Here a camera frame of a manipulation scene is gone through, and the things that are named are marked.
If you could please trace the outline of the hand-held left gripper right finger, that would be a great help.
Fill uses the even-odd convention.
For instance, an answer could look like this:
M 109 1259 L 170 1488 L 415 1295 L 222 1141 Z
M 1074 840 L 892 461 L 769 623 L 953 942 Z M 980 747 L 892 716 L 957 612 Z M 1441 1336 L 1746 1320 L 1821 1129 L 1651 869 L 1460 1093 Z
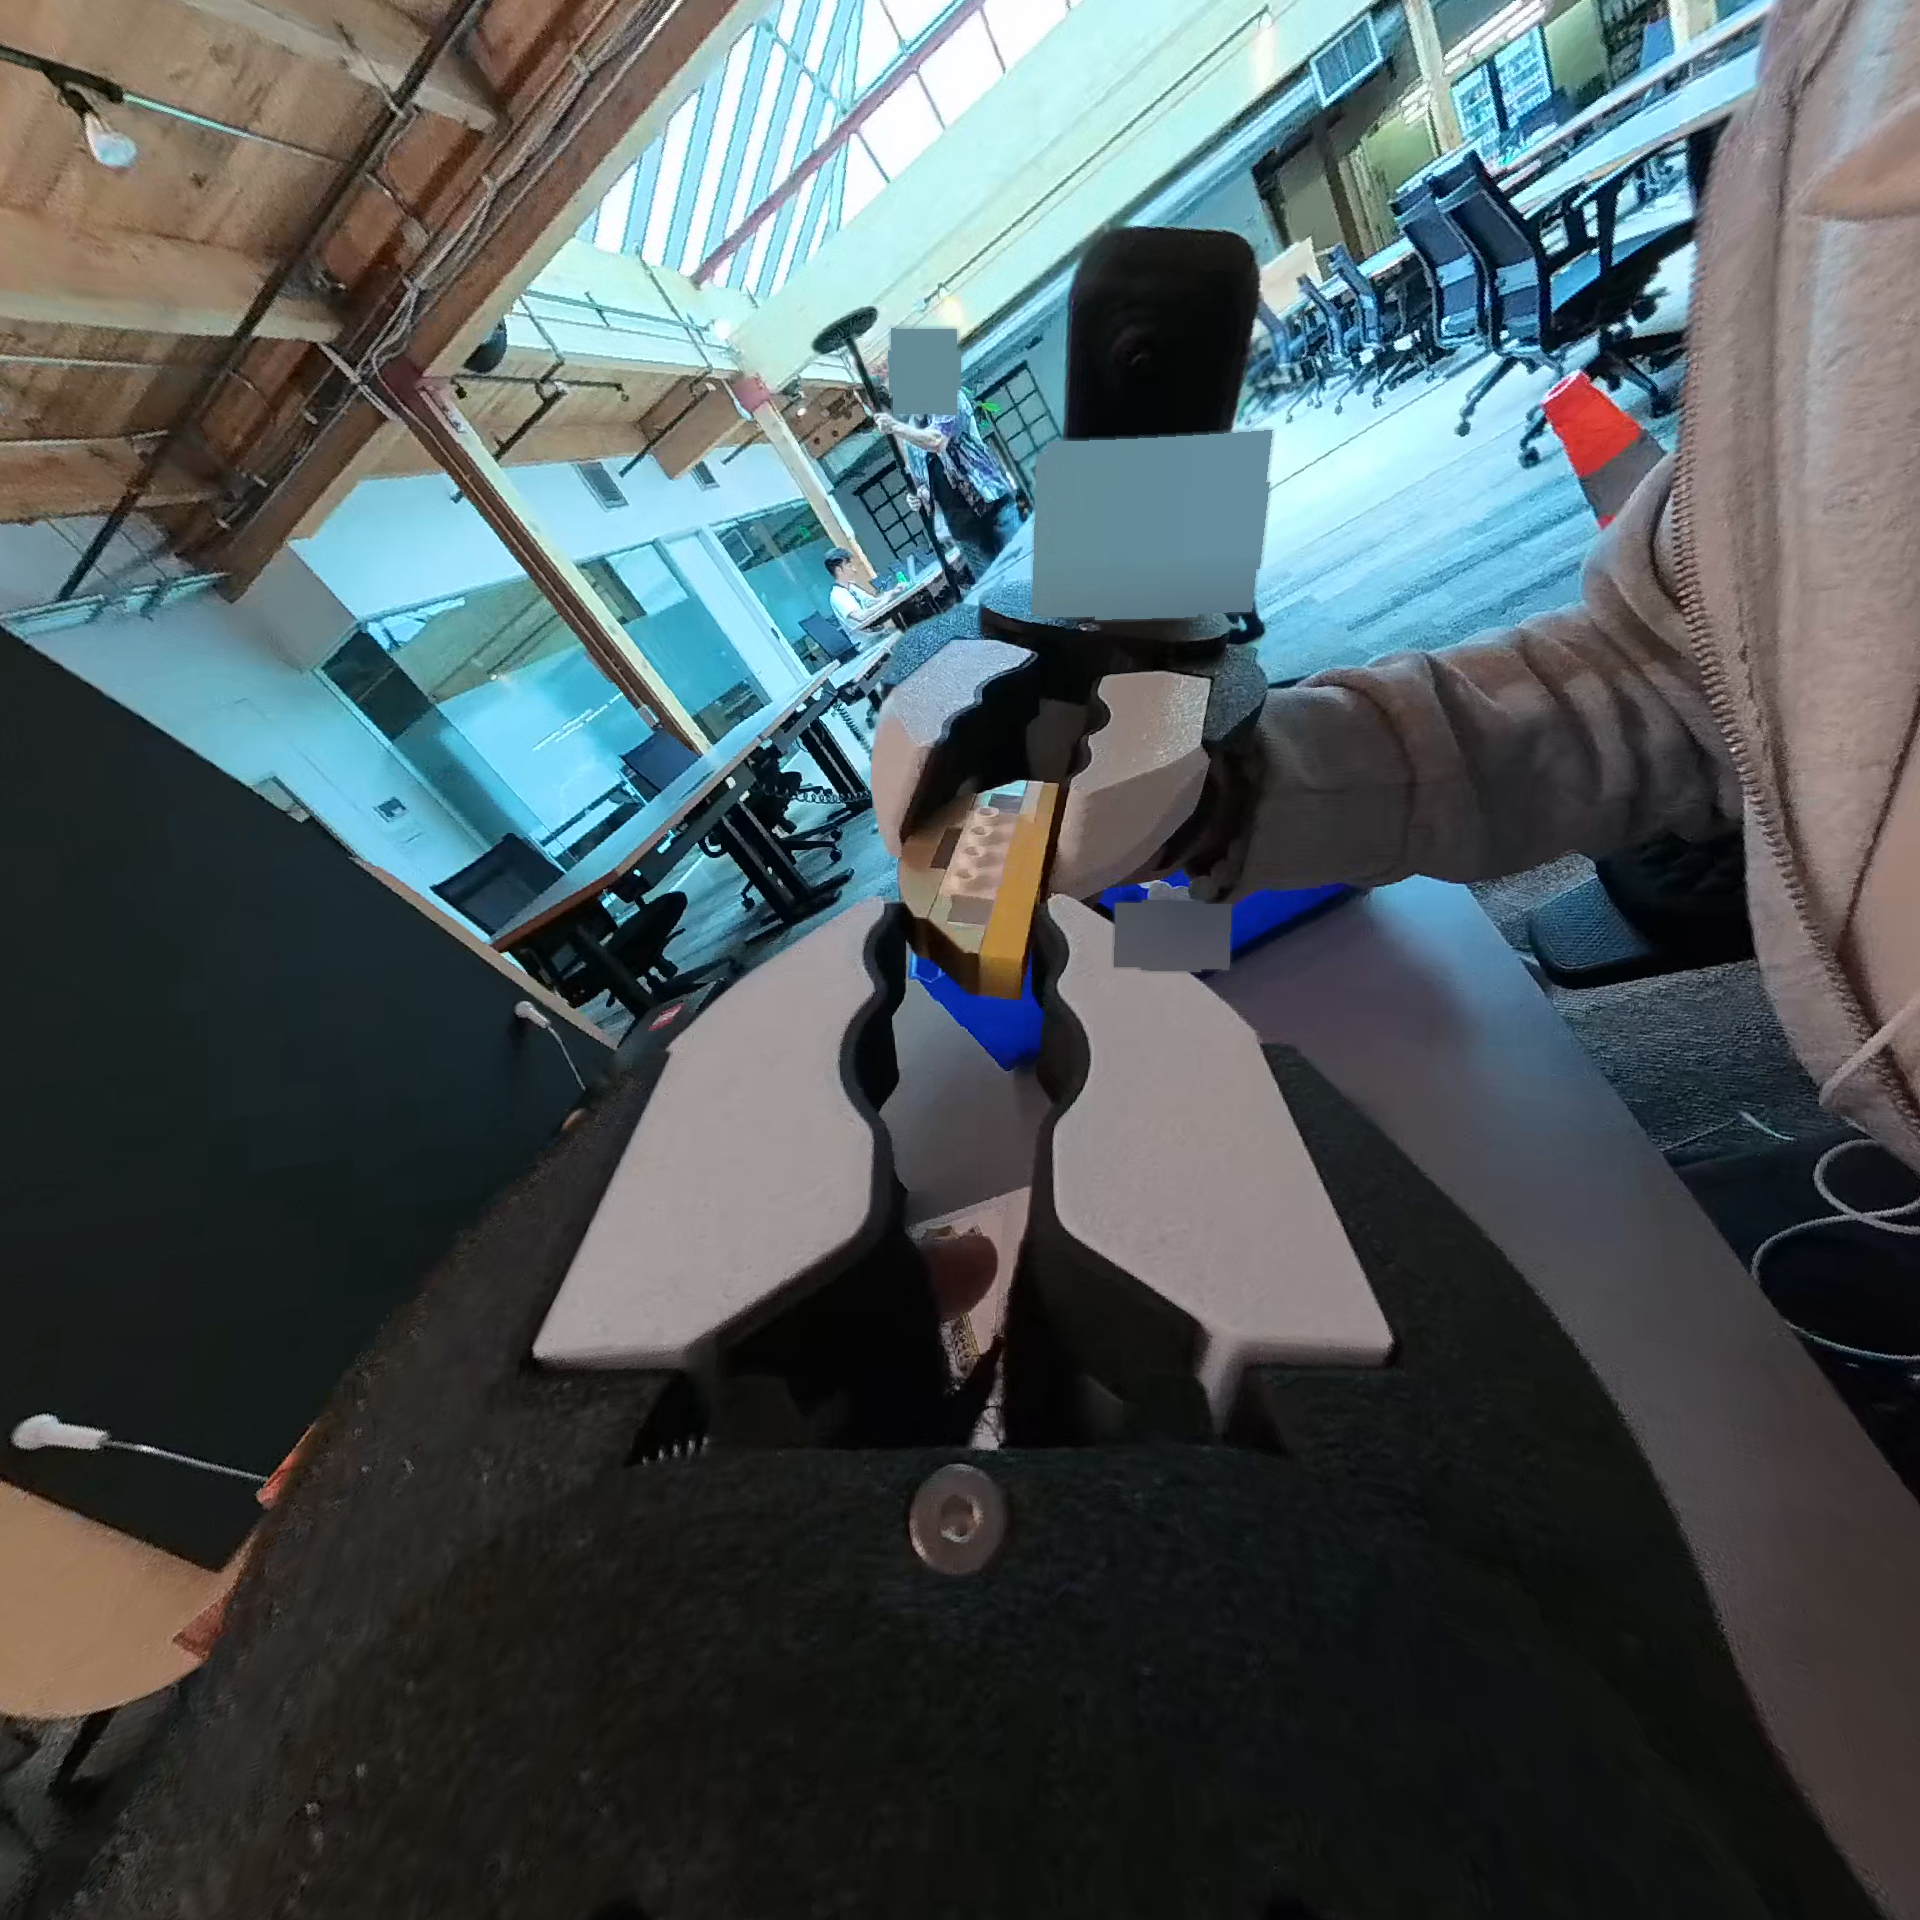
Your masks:
M 1060 965 L 1071 1087 L 1034 1180 L 1034 1305 L 1092 1429 L 1219 1436 L 1261 1367 L 1379 1375 L 1395 1329 L 1261 1033 L 1193 977 Z

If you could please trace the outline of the background office desks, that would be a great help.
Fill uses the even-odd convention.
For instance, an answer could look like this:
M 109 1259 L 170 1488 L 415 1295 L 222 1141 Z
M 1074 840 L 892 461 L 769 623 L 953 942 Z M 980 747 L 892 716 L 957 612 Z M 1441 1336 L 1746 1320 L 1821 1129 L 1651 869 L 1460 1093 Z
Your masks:
M 871 798 L 825 733 L 825 710 L 870 695 L 892 650 L 895 637 L 852 664 L 815 672 L 804 691 L 732 724 L 706 753 L 680 747 L 657 798 L 619 822 L 577 869 L 557 869 L 546 847 L 506 829 L 488 858 L 432 888 L 425 909 L 456 924 L 456 936 L 488 936 L 568 1009 L 608 995 L 629 1015 L 648 1015 L 651 997 L 686 978 L 663 954 L 686 898 L 663 891 L 663 882 L 689 847 L 716 844 L 740 869 L 740 888 L 769 902 L 746 936 L 804 924 L 852 888 L 835 829 L 870 815 Z M 793 747 L 804 747 L 835 798 L 835 815 L 794 844 L 752 815 L 758 771 L 787 771 Z M 825 847 L 831 871 L 808 882 L 794 847 Z

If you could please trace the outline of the row of black office chairs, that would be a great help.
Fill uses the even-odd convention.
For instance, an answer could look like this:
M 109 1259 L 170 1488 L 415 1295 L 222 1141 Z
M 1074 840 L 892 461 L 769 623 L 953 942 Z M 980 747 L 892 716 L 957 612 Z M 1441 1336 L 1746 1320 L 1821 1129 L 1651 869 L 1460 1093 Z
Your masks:
M 1330 277 L 1297 271 L 1288 309 L 1261 303 L 1261 373 L 1297 398 L 1387 398 L 1441 373 L 1460 348 L 1494 370 L 1469 386 L 1457 435 L 1501 373 L 1586 373 L 1637 386 L 1645 416 L 1676 416 L 1657 379 L 1681 361 L 1687 326 L 1651 326 L 1663 267 L 1696 248 L 1696 212 L 1645 195 L 1645 164 L 1575 179 L 1544 208 L 1521 208 L 1494 164 L 1460 149 L 1391 203 L 1410 271 L 1379 277 L 1330 248 Z

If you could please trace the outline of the white yellow brick strip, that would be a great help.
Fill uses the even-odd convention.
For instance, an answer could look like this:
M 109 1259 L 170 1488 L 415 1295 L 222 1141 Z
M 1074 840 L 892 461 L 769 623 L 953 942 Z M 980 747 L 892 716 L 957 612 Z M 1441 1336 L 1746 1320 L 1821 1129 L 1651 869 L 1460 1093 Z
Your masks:
M 895 847 L 901 936 L 957 995 L 1024 997 L 1061 783 L 1013 779 L 933 807 Z

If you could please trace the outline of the blue plastic bin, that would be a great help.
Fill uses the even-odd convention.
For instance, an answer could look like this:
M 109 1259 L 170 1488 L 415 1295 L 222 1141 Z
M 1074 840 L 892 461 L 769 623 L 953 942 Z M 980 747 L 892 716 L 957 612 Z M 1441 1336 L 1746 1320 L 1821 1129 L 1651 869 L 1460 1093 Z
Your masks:
M 1229 954 L 1286 936 L 1288 924 L 1348 902 L 1353 888 L 1299 888 L 1299 891 L 1253 891 L 1229 902 Z M 997 1061 L 1024 1067 L 1042 1056 L 1043 1009 L 1034 997 L 1034 971 L 1016 997 L 961 995 L 940 965 L 907 954 L 907 978 L 933 995 L 933 1002 Z

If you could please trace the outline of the person's right hand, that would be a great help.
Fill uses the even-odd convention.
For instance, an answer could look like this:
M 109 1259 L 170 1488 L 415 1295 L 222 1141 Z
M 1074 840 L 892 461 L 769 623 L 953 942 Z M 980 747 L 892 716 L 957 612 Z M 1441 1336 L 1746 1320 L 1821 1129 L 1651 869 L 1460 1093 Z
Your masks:
M 1204 747 L 1204 779 L 1187 825 L 1169 840 L 1169 869 L 1187 882 L 1187 898 L 1229 902 L 1265 798 L 1265 710 L 1238 724 Z

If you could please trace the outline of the black panel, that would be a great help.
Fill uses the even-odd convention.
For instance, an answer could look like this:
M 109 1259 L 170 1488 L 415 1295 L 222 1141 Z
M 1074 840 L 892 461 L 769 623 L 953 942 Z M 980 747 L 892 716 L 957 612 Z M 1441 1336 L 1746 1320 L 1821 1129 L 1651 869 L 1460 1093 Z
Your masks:
M 211 1571 L 247 1488 L 14 1429 L 274 1476 L 614 1047 L 16 637 L 0 779 L 3 1477 Z

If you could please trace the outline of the curved wooden board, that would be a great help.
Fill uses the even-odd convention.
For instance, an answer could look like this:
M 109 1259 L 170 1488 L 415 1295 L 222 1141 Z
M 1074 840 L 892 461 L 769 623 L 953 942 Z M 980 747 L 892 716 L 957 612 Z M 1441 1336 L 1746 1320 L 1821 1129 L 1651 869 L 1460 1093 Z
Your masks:
M 148 1701 L 211 1654 L 255 1526 L 197 1571 L 33 1489 L 0 1489 L 0 1714 L 86 1720 Z

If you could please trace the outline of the white gooseneck microphone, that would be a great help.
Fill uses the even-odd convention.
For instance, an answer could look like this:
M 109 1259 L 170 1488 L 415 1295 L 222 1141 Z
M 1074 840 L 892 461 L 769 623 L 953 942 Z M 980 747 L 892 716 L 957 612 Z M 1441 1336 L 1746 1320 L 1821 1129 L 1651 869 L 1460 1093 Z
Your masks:
M 119 1431 L 109 1431 L 109 1429 L 61 1418 L 55 1407 L 21 1412 L 21 1418 L 14 1429 L 14 1449 L 119 1449 L 119 1455 L 148 1455 L 148 1461 L 167 1461 L 167 1470 L 191 1470 L 191 1476 L 211 1476 L 211 1477 L 240 1477 L 240 1488 L 247 1488 L 255 1499 L 268 1499 L 268 1477 L 274 1477 L 274 1476 L 247 1476 L 247 1470 L 206 1461 L 206 1455 L 191 1455 L 191 1449 L 139 1446 L 139 1436 L 119 1436 Z

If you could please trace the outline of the black mesh chair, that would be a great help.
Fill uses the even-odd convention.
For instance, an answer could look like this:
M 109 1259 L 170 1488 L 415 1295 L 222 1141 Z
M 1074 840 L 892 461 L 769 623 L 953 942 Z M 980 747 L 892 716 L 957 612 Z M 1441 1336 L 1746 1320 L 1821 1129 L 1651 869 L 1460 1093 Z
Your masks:
M 1590 882 L 1528 909 L 1551 985 L 1621 985 L 1751 954 L 1744 829 L 1651 840 L 1590 864 Z

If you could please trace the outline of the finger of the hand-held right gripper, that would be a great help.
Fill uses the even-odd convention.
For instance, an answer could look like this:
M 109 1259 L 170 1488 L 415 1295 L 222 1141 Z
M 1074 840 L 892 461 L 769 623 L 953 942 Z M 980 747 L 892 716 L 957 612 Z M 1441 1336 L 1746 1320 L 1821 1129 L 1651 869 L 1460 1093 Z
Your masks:
M 1099 898 L 1103 888 L 1156 882 L 1169 844 L 1204 798 L 1204 676 L 1099 676 L 1090 759 L 1061 783 L 1051 840 L 1051 891 Z
M 940 650 L 878 708 L 878 844 L 901 844 L 957 798 L 1034 779 L 1042 655 Z

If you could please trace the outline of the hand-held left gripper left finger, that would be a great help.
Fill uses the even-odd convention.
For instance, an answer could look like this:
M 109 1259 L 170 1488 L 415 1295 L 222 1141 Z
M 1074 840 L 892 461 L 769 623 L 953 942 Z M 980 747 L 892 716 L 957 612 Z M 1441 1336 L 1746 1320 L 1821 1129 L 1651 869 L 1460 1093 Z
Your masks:
M 693 1375 L 901 1235 L 901 909 L 864 898 L 712 997 L 657 1061 L 532 1329 L 555 1375 Z

